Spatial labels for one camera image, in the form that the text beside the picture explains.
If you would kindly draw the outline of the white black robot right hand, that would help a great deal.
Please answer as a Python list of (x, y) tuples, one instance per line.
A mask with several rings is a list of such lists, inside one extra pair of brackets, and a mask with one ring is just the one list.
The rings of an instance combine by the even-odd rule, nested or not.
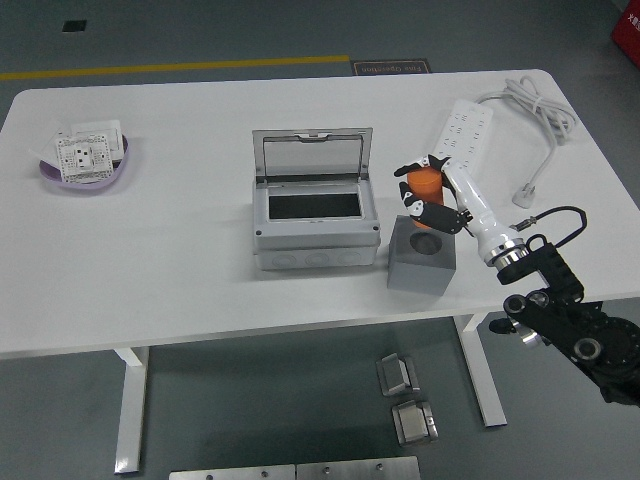
[(456, 234), (467, 229), (478, 243), (478, 254), (483, 261), (496, 267), (502, 260), (510, 263), (525, 256), (524, 241), (517, 232), (500, 223), (478, 186), (459, 161), (431, 154), (409, 165), (398, 168), (396, 177), (432, 169), (441, 174), (444, 186), (456, 200), (454, 209), (420, 198), (409, 183), (399, 184), (402, 201), (415, 222), (438, 231)]

